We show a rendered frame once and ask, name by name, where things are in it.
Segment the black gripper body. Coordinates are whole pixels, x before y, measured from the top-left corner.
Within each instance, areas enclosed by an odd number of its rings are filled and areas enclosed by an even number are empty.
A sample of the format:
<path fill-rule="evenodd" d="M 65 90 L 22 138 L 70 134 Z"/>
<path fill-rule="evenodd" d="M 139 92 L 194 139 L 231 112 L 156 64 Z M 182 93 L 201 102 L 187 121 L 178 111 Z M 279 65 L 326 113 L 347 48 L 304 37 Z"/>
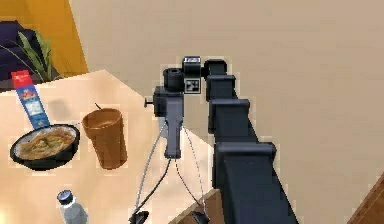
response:
<path fill-rule="evenodd" d="M 159 119 L 160 136 L 167 142 L 164 156 L 180 159 L 180 131 L 184 117 L 184 76 L 180 68 L 163 71 L 163 84 L 155 87 L 151 101 L 144 101 L 144 107 L 148 105 L 154 107 L 154 115 Z"/>

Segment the clear bottle with black cap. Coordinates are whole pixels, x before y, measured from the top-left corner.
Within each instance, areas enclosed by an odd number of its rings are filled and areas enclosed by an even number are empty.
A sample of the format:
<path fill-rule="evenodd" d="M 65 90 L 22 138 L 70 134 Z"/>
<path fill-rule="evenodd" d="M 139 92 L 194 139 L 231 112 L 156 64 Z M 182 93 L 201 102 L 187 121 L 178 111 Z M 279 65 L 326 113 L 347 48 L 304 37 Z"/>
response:
<path fill-rule="evenodd" d="M 64 224 L 88 224 L 88 214 L 71 190 L 60 191 L 57 200 Z"/>

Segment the blue box with red top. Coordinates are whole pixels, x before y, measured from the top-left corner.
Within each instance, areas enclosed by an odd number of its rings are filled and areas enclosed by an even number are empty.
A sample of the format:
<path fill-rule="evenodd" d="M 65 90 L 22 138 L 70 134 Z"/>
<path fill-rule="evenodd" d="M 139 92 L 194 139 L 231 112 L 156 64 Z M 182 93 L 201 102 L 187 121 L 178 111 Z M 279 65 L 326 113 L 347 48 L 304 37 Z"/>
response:
<path fill-rule="evenodd" d="M 28 70 L 11 73 L 14 88 L 34 129 L 50 125 L 38 92 Z"/>

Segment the dark purple sofa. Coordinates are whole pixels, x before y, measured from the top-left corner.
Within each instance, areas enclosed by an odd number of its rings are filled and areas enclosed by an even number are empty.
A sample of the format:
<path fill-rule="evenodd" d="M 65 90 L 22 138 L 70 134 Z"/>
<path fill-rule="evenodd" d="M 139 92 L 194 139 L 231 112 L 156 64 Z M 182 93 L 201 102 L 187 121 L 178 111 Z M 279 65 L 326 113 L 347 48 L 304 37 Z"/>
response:
<path fill-rule="evenodd" d="M 0 44 L 5 47 L 9 47 L 27 63 L 30 63 L 22 51 L 18 49 L 15 44 L 13 44 L 13 41 L 16 41 L 18 44 L 21 43 L 20 38 L 18 37 L 19 31 L 25 34 L 31 42 L 32 47 L 38 50 L 38 43 L 33 33 L 35 30 L 23 28 L 17 20 L 0 21 Z M 28 70 L 34 84 L 41 83 L 38 77 L 35 76 L 26 66 L 19 62 L 10 53 L 0 49 L 0 93 L 14 89 L 11 73 L 20 70 Z"/>

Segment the brown wooden furniture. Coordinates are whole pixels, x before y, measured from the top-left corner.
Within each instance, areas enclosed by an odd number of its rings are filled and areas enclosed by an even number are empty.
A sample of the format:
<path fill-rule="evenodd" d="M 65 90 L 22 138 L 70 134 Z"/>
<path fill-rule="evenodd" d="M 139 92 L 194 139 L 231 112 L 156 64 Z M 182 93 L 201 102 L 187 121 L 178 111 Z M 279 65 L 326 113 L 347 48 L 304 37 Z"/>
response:
<path fill-rule="evenodd" d="M 347 224 L 384 224 L 384 172 Z"/>

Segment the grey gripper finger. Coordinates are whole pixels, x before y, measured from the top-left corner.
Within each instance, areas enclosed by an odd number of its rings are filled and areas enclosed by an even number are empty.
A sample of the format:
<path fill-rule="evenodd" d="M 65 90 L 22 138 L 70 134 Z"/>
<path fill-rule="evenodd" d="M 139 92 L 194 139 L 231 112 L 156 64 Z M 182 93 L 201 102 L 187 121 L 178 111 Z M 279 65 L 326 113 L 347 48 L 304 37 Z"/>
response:
<path fill-rule="evenodd" d="M 194 163 L 196 165 L 196 175 L 198 176 L 199 180 L 201 197 L 197 199 L 196 192 L 192 191 L 188 187 L 186 181 L 184 180 L 184 177 L 182 176 L 183 172 L 186 172 L 186 174 L 190 174 L 190 171 L 187 170 L 190 165 L 182 164 L 182 170 L 179 170 L 178 162 L 175 161 L 175 171 L 178 176 L 178 179 L 176 181 L 175 192 L 180 193 L 180 196 L 178 196 L 177 198 L 178 204 L 176 205 L 176 210 L 178 212 L 178 215 L 174 218 L 174 223 L 182 224 L 185 219 L 197 217 L 197 223 L 204 224 L 207 223 L 208 217 L 205 199 L 205 187 L 203 184 L 203 175 L 200 170 L 199 159 L 196 154 L 193 141 L 190 137 L 190 131 L 185 127 L 182 127 L 182 130 L 185 133 L 185 136 L 183 137 L 182 141 L 188 142 L 191 149 L 191 153 L 188 154 L 187 157 L 194 158 Z"/>
<path fill-rule="evenodd" d="M 148 172 L 151 160 L 152 160 L 152 156 L 155 152 L 156 146 L 158 144 L 158 141 L 160 140 L 160 137 L 161 137 L 163 131 L 167 128 L 168 128 L 168 125 L 166 122 L 164 122 L 162 124 L 160 130 L 159 130 L 159 134 L 158 134 L 156 140 L 154 141 L 152 148 L 151 148 L 151 151 L 150 151 L 148 158 L 146 160 L 146 163 L 144 166 L 144 171 L 143 171 L 143 174 L 142 174 L 142 177 L 140 180 L 140 184 L 138 187 L 138 193 L 137 193 L 136 202 L 135 202 L 135 209 L 133 210 L 131 217 L 129 218 L 130 224 L 143 224 L 144 223 L 144 219 L 143 218 L 139 219 L 139 216 L 145 215 L 145 212 L 140 213 L 140 209 L 147 203 L 147 201 L 150 199 L 150 197 L 155 193 L 155 191 L 160 186 L 161 182 L 164 180 L 165 176 L 168 173 L 171 160 L 168 160 L 166 169 L 165 169 L 164 173 L 162 174 L 162 176 L 160 177 L 160 179 L 157 181 L 156 185 L 153 187 L 153 189 L 150 191 L 150 193 L 143 200 L 141 200 L 141 194 L 143 191 L 145 178 L 147 176 L 147 172 Z"/>

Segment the green house plant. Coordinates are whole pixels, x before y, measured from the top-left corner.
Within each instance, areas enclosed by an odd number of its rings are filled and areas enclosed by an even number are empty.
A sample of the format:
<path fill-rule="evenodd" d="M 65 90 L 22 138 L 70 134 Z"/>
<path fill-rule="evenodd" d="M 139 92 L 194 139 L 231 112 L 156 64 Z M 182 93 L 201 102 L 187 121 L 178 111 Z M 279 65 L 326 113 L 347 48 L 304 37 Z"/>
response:
<path fill-rule="evenodd" d="M 35 76 L 38 77 L 41 83 L 63 79 L 63 76 L 60 75 L 53 66 L 50 40 L 45 40 L 38 31 L 33 31 L 33 33 L 38 43 L 38 50 L 32 47 L 31 42 L 21 31 L 18 32 L 18 37 L 20 38 L 21 43 L 18 44 L 16 41 L 13 41 L 13 44 L 15 44 L 16 47 L 22 51 L 30 63 L 27 63 L 9 47 L 5 47 L 0 44 L 0 49 L 10 53 L 19 62 L 26 66 Z"/>

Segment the light wooden table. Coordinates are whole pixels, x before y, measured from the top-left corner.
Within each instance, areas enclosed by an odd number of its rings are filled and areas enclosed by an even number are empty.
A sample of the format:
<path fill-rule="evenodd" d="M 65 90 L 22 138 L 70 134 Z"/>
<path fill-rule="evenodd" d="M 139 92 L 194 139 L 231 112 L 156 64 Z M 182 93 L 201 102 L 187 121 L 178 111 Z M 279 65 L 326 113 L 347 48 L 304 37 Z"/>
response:
<path fill-rule="evenodd" d="M 97 107 L 120 110 L 124 118 L 124 135 L 128 160 L 120 168 L 104 170 L 99 166 L 94 148 L 82 137 L 79 150 L 68 164 L 46 172 L 34 172 L 12 161 L 12 144 L 31 129 L 16 92 L 0 93 L 0 224 L 64 224 L 57 201 L 58 193 L 69 189 L 88 213 L 89 224 L 128 224 L 135 208 L 138 187 L 152 145 L 157 138 L 158 122 L 144 99 L 105 70 L 70 77 L 38 86 L 44 108 L 53 123 L 79 123 Z M 190 174 L 182 176 L 188 187 L 201 196 L 194 158 L 188 142 L 182 141 L 182 157 L 178 160 Z M 211 190 L 213 149 L 190 131 L 205 192 Z M 163 156 L 165 141 L 160 139 L 145 178 L 145 198 L 164 173 L 167 160 Z M 145 204 L 150 215 L 146 224 L 169 224 L 177 215 L 178 176 L 174 162 L 164 180 Z"/>

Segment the brown cup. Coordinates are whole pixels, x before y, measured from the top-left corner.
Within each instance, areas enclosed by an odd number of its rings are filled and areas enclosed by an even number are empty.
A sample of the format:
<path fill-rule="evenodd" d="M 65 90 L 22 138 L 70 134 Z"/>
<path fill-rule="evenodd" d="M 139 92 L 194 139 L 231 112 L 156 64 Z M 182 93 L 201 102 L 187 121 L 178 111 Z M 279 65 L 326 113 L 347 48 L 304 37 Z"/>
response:
<path fill-rule="evenodd" d="M 103 169 L 116 169 L 127 161 L 123 116 L 119 110 L 95 110 L 83 118 L 82 125 Z"/>

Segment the black bowl with food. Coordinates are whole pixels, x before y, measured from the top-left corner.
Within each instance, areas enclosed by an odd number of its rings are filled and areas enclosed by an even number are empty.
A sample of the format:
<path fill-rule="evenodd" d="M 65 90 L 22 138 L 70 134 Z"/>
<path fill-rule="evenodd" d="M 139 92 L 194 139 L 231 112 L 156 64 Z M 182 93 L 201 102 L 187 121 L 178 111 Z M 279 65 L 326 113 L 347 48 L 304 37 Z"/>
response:
<path fill-rule="evenodd" d="M 76 154 L 79 130 L 69 124 L 54 124 L 35 129 L 15 141 L 11 159 L 34 171 L 47 171 L 68 163 Z"/>

